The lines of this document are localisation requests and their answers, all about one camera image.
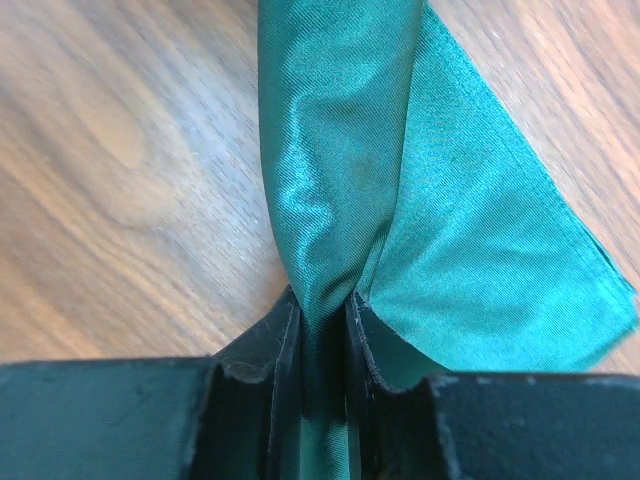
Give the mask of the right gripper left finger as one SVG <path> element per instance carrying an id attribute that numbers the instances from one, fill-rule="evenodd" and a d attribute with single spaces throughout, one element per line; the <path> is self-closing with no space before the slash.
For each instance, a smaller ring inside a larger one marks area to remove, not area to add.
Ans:
<path id="1" fill-rule="evenodd" d="M 215 355 L 1 368 L 5 479 L 296 479 L 301 311 L 291 290 Z"/>

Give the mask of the dark green cloth napkin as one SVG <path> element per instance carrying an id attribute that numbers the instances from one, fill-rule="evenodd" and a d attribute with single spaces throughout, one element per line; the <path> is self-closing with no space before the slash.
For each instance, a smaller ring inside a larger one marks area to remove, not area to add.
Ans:
<path id="1" fill-rule="evenodd" d="M 259 129 L 302 310 L 301 475 L 350 467 L 345 301 L 429 367 L 579 371 L 631 333 L 634 292 L 423 1 L 263 1 Z"/>

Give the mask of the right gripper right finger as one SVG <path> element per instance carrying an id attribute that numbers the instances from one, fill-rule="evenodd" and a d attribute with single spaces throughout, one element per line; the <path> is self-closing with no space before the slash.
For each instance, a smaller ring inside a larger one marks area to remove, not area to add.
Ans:
<path id="1" fill-rule="evenodd" d="M 355 479 L 635 479 L 639 380 L 455 372 L 345 304 Z"/>

